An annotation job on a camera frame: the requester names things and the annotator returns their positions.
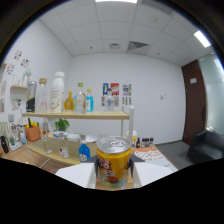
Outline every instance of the floor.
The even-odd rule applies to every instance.
[[[191,161],[187,159],[187,152],[189,145],[182,141],[155,144],[155,146],[176,166],[178,170],[193,165]]]

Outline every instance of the white bottle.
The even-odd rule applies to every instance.
[[[47,112],[47,79],[41,78],[39,80],[39,86],[36,90],[35,98],[35,112],[46,113]]]
[[[50,93],[50,110],[52,113],[62,113],[64,110],[64,76],[63,72],[56,72]]]

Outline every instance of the ceiling light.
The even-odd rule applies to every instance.
[[[198,38],[198,40],[203,44],[204,47],[208,47],[211,45],[205,38],[205,36],[201,33],[201,31],[197,31],[194,35]]]
[[[129,2],[137,3],[138,0],[95,0],[96,2]]]

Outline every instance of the yellow can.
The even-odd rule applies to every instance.
[[[104,186],[118,188],[128,181],[131,147],[127,139],[107,137],[97,142],[97,157]]]

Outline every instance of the potted plant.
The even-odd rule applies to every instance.
[[[68,127],[70,127],[69,122],[66,119],[59,118],[59,121],[55,121],[54,131],[66,131]]]

